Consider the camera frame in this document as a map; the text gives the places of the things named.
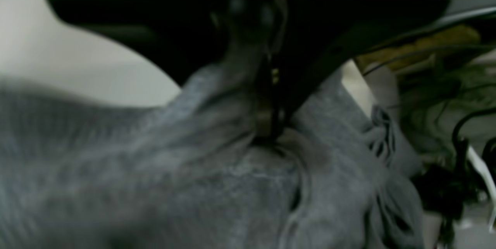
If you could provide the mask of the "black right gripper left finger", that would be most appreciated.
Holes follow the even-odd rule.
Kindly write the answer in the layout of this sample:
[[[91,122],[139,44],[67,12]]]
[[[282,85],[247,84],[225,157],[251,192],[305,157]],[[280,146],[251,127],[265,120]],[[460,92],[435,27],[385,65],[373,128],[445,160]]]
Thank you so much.
[[[274,0],[48,0],[60,20],[137,52],[179,86],[226,60],[254,68],[258,139],[274,134],[270,69]]]

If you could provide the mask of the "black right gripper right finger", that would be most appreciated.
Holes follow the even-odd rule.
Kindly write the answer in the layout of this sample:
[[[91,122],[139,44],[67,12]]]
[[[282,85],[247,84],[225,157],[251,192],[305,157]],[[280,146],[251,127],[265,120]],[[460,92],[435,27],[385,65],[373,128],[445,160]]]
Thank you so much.
[[[271,136],[350,58],[439,19],[450,0],[286,0]]]

